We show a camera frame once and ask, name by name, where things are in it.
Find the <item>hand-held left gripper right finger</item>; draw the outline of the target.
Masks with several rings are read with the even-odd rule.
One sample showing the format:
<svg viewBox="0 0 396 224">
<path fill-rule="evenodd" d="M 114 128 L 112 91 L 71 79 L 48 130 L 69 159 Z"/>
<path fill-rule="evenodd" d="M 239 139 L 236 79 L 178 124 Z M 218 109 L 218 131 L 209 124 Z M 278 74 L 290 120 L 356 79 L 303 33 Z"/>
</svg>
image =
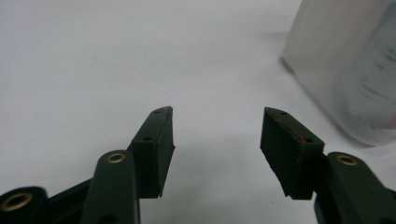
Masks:
<svg viewBox="0 0 396 224">
<path fill-rule="evenodd" d="M 324 142 L 290 113 L 265 107 L 260 149 L 286 196 L 310 200 Z"/>
</svg>

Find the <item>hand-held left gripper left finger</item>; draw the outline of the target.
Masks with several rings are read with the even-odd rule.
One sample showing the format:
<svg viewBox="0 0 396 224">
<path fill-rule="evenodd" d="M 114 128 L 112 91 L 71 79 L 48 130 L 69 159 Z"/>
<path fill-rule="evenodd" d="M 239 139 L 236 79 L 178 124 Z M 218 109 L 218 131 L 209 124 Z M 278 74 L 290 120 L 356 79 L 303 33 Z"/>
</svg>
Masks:
<svg viewBox="0 0 396 224">
<path fill-rule="evenodd" d="M 128 146 L 134 155 L 141 199 L 154 199 L 163 195 L 175 148 L 173 108 L 165 106 L 153 110 Z"/>
</svg>

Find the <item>clear plastic container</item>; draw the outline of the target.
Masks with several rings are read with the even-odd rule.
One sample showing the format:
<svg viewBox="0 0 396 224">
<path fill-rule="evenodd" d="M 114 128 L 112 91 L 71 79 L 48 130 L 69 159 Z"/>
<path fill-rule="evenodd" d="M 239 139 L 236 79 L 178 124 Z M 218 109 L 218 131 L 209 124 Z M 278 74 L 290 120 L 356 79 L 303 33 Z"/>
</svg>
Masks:
<svg viewBox="0 0 396 224">
<path fill-rule="evenodd" d="M 396 142 L 396 0 L 302 0 L 283 59 L 351 137 Z"/>
</svg>

